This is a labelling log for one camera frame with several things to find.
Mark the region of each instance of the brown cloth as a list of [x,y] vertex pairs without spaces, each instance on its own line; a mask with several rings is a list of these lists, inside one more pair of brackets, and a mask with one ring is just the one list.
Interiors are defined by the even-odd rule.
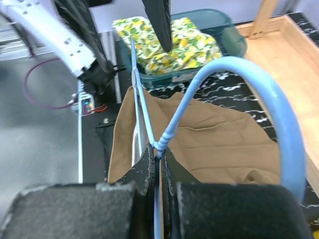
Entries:
[[[166,129],[183,94],[170,99],[152,97],[144,90],[155,140]],[[135,126],[134,90],[122,103],[113,138],[109,182],[131,167]],[[169,143],[177,161],[203,183],[280,182],[280,152],[247,113],[192,99]]]

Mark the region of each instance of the fabric pile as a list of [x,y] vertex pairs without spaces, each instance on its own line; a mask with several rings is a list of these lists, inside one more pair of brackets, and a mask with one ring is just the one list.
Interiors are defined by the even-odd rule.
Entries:
[[202,33],[189,18],[174,20],[171,27],[173,50],[166,53],[147,19],[131,17],[113,22],[113,28],[129,49],[134,39],[138,64],[147,75],[201,67],[222,56],[215,38]]
[[[146,90],[155,140],[159,140],[183,94],[169,99],[152,97]],[[122,103],[113,138],[109,182],[130,168],[135,118],[134,90]],[[280,151],[250,114],[192,99],[169,143],[176,160],[203,183],[280,182]]]

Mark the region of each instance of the green and yellow fabric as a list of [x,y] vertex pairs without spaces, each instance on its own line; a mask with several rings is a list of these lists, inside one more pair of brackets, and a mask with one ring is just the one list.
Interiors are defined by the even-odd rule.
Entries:
[[130,49],[134,39],[137,61],[147,75],[197,68],[222,56],[216,40],[202,33],[187,18],[171,24],[173,50],[163,51],[150,22],[143,17],[131,17],[113,22],[113,28]]

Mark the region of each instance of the label on container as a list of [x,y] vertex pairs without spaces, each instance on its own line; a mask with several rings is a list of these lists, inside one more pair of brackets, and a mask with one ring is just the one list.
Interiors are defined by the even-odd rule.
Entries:
[[194,78],[198,71],[194,71],[192,73],[180,74],[172,77],[172,82],[181,82],[181,81],[189,81]]

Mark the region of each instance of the robotic arm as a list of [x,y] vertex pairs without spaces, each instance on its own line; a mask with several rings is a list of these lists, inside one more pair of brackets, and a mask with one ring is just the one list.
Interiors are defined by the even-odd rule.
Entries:
[[[143,2],[147,14],[154,13],[148,10],[151,8],[150,4],[147,4],[148,1]],[[84,83],[84,90],[92,94],[97,102],[107,103],[111,100],[107,88],[121,69],[116,70],[107,59],[88,3],[86,0],[57,0],[55,3],[59,14],[67,20],[69,27],[52,16],[40,0],[0,0],[0,12],[20,23],[53,50],[70,72]],[[169,40],[162,39],[161,28],[158,25],[154,26],[157,35],[161,36],[159,40],[163,49],[170,51],[170,27],[165,25],[164,28],[166,32],[169,29],[169,35],[165,34]]]

